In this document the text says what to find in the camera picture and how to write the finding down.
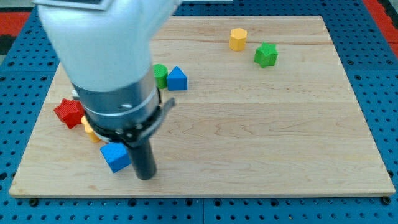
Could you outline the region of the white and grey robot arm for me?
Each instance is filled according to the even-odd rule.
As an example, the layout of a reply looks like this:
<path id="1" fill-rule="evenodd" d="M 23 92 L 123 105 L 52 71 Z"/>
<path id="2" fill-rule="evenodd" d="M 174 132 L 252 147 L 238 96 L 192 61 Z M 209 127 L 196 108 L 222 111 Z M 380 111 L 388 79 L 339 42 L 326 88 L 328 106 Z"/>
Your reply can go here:
<path id="1" fill-rule="evenodd" d="M 96 130 L 121 131 L 159 104 L 150 42 L 178 0 L 37 1 L 42 26 Z"/>

